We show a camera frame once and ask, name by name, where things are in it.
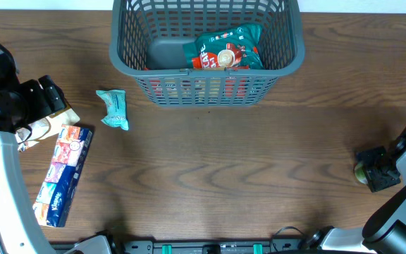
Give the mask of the green lidded spice jar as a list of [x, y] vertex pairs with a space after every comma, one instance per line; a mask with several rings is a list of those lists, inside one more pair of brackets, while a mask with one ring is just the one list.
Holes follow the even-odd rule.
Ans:
[[367, 178], [364, 173], [364, 164], [362, 162], [356, 163], [354, 167], [354, 175], [360, 183], [368, 184]]

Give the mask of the beige brown snack pouch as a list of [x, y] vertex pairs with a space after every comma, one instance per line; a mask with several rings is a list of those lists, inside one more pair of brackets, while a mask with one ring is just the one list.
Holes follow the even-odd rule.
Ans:
[[80, 117], [75, 113], [69, 103], [67, 103], [65, 109], [46, 116], [34, 123], [30, 123], [28, 128], [18, 129], [16, 131], [18, 151], [24, 152], [42, 140], [58, 134], [63, 124], [73, 125], [79, 120]]

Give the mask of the teal wet wipes pack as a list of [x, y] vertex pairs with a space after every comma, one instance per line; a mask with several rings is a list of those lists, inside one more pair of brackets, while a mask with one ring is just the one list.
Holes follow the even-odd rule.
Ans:
[[129, 130], [124, 90], [97, 90], [97, 96], [106, 105], [107, 115], [101, 120], [107, 126]]

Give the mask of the blue Kleenex tissue multipack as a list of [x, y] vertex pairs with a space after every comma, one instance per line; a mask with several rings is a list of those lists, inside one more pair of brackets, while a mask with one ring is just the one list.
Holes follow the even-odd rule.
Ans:
[[48, 172], [32, 206], [39, 225], [66, 225], [92, 137], [88, 128], [61, 127]]

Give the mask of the orange San Remo spaghetti pack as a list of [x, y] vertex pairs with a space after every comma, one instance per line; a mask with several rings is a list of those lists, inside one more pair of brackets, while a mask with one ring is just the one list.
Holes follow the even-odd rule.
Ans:
[[138, 78], [147, 98], [161, 106], [253, 104], [264, 95], [265, 78]]

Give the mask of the grey plastic mesh basket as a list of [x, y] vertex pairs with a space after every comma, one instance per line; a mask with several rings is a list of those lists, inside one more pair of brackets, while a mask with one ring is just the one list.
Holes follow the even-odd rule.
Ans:
[[115, 0], [109, 56], [162, 107], [261, 101], [304, 61], [296, 0]]

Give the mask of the green Nescafe coffee bag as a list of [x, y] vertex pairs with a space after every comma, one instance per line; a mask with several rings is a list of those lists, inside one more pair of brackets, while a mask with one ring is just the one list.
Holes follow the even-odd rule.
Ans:
[[262, 26], [242, 24], [236, 28], [200, 35], [183, 45], [189, 68], [263, 69], [257, 46]]

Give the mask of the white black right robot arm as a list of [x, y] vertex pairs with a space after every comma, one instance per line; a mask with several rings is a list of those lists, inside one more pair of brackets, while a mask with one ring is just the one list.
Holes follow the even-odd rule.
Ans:
[[358, 152], [355, 159], [355, 176], [371, 192], [399, 183], [403, 187], [362, 228], [329, 226], [310, 236], [302, 247], [351, 253], [406, 253], [406, 127], [389, 147]]

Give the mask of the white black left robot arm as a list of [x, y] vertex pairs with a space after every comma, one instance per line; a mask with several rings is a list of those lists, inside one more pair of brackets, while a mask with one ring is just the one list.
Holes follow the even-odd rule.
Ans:
[[0, 44], [0, 253], [55, 253], [31, 207], [16, 131], [65, 107], [49, 76], [21, 83], [12, 54]]

